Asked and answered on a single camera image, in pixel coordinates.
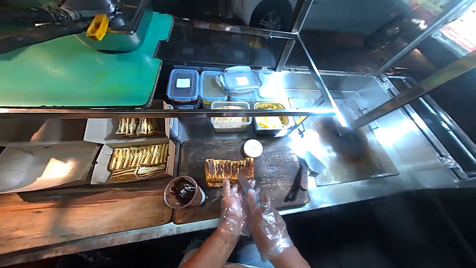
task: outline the knife blade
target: knife blade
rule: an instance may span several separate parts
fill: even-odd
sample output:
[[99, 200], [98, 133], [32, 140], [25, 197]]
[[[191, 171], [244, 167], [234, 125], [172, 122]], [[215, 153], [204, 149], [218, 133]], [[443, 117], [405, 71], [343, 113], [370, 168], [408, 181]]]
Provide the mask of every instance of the knife blade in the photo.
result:
[[245, 191], [245, 194], [248, 194], [248, 192], [252, 189], [248, 180], [245, 178], [244, 173], [238, 173], [238, 182], [241, 185], [241, 188], [243, 188], [243, 190]]
[[[249, 184], [244, 173], [238, 173], [238, 182], [241, 185], [241, 188], [243, 188], [243, 191], [245, 191], [245, 198], [248, 199], [248, 192], [253, 188]], [[257, 194], [255, 195], [255, 201], [258, 204], [261, 202], [261, 199], [259, 198]]]

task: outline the plastic cup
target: plastic cup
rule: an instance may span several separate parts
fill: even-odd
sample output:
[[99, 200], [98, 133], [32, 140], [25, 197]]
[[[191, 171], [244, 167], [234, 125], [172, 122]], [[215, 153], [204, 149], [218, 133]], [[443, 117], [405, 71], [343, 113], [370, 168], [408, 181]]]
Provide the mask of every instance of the plastic cup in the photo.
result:
[[[180, 202], [175, 197], [175, 193], [173, 192], [173, 188], [177, 184], [177, 181], [181, 179], [186, 179], [195, 186], [195, 194], [192, 200], [190, 200], [190, 202], [188, 202], [184, 206], [180, 204]], [[165, 188], [165, 191], [164, 191], [164, 200], [165, 200], [165, 204], [167, 204], [171, 208], [198, 207], [199, 205], [203, 204], [203, 202], [205, 201], [205, 192], [203, 192], [202, 188], [200, 188], [200, 186], [197, 184], [197, 182], [193, 178], [189, 176], [180, 176], [180, 177], [176, 177], [171, 182], [169, 182], [169, 184], [167, 184], [167, 187]]]

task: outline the plastic wrap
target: plastic wrap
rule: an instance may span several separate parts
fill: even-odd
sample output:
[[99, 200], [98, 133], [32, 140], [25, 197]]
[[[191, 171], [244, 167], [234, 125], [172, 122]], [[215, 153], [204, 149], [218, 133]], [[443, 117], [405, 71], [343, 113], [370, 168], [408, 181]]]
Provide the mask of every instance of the plastic wrap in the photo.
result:
[[234, 235], [247, 235], [246, 213], [243, 210], [243, 194], [238, 185], [230, 185], [230, 179], [223, 179], [221, 216], [218, 227]]
[[271, 206], [267, 197], [260, 201], [254, 190], [248, 192], [249, 229], [258, 247], [261, 259], [270, 260], [281, 254], [286, 248], [293, 247], [286, 223], [279, 212]]

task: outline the blue lid container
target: blue lid container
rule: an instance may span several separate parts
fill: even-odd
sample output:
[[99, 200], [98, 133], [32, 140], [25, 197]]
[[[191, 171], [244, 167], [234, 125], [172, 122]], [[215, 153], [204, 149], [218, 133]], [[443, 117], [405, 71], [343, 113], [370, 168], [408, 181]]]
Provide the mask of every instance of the blue lid container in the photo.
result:
[[199, 75], [195, 70], [173, 69], [170, 72], [167, 96], [169, 99], [186, 103], [198, 98]]
[[255, 91], [249, 91], [244, 93], [231, 92], [230, 99], [233, 102], [252, 102], [256, 99]]
[[234, 92], [249, 92], [262, 85], [258, 74], [249, 66], [234, 66], [225, 69], [225, 73], [217, 76], [217, 83], [224, 89]]
[[200, 97], [205, 105], [211, 105], [212, 102], [226, 101], [228, 91], [217, 84], [215, 78], [222, 75], [223, 72], [203, 71], [200, 75]]

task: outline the car wheel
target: car wheel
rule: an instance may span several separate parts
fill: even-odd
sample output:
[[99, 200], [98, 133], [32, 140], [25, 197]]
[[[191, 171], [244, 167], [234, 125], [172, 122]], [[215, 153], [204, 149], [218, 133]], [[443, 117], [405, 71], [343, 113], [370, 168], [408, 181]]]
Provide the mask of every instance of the car wheel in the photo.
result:
[[264, 0], [255, 7], [249, 25], [272, 31], [288, 31], [292, 16], [293, 7], [287, 0]]

